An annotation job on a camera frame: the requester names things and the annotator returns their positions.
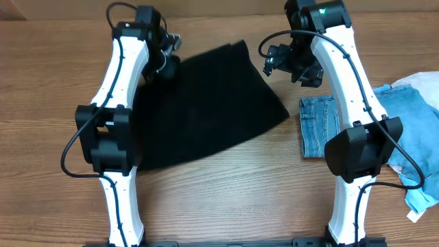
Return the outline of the black skirt with pearl buttons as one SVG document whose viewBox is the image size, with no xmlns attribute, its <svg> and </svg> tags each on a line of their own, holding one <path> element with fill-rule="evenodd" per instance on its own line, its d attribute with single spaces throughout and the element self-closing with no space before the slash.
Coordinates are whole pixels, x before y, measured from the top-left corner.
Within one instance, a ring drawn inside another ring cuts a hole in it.
<svg viewBox="0 0 439 247">
<path fill-rule="evenodd" d="M 244 41 L 182 62 L 171 80 L 139 86 L 132 127 L 140 170 L 195 161 L 251 140 L 289 117 Z"/>
</svg>

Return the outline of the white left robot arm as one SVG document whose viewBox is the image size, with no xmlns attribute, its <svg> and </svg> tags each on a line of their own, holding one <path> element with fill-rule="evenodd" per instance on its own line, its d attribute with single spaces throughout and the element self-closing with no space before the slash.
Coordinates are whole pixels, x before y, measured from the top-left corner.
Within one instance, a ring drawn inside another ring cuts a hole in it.
<svg viewBox="0 0 439 247">
<path fill-rule="evenodd" d="M 102 85 L 88 105 L 75 112 L 84 159 L 104 189 L 110 220 L 107 246 L 145 246 L 136 191 L 141 155 L 134 147 L 130 119 L 140 78 L 171 79 L 180 64 L 174 52 L 181 37 L 167 31 L 165 18 L 151 5 L 134 7 L 133 22 L 111 25 L 112 56 Z"/>
</svg>

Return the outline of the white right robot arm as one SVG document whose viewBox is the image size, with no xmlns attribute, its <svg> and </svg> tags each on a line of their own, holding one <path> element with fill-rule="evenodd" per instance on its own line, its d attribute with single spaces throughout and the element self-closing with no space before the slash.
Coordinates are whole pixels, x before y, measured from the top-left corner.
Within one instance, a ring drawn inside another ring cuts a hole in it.
<svg viewBox="0 0 439 247">
<path fill-rule="evenodd" d="M 297 237 L 293 246 L 386 246 L 382 237 L 366 237 L 364 219 L 370 183 L 403 132 L 375 97 L 355 46 L 352 21 L 342 1 L 290 0 L 284 11 L 292 42 L 270 46 L 263 72 L 278 69 L 292 82 L 317 88 L 326 77 L 335 100 L 339 133 L 324 145 L 324 158 L 335 175 L 333 214 L 325 236 Z"/>
</svg>

